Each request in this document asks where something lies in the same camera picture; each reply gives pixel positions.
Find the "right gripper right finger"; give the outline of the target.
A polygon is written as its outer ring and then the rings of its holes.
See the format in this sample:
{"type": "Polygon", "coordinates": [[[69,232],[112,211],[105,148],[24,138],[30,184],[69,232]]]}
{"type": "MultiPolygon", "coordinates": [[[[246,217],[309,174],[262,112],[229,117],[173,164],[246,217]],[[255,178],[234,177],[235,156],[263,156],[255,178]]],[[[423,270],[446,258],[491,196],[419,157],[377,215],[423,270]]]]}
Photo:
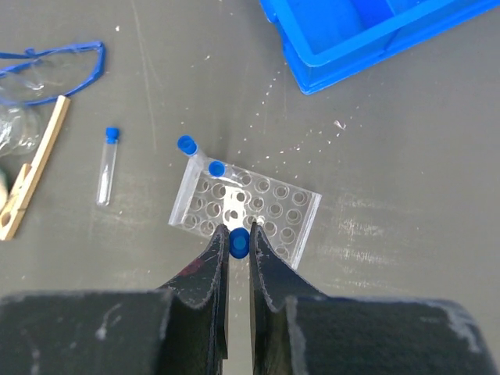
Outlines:
{"type": "Polygon", "coordinates": [[[459,304],[405,297],[332,297],[249,237],[256,374],[496,374],[472,316],[459,304]]]}

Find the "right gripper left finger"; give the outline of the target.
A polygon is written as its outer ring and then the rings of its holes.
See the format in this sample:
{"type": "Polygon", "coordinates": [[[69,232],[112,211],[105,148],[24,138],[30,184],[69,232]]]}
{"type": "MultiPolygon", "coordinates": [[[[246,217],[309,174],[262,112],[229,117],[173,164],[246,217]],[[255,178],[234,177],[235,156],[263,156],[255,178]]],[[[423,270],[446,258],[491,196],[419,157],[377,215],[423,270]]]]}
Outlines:
{"type": "Polygon", "coordinates": [[[219,374],[227,357],[229,232],[164,285],[1,300],[4,374],[219,374]]]}

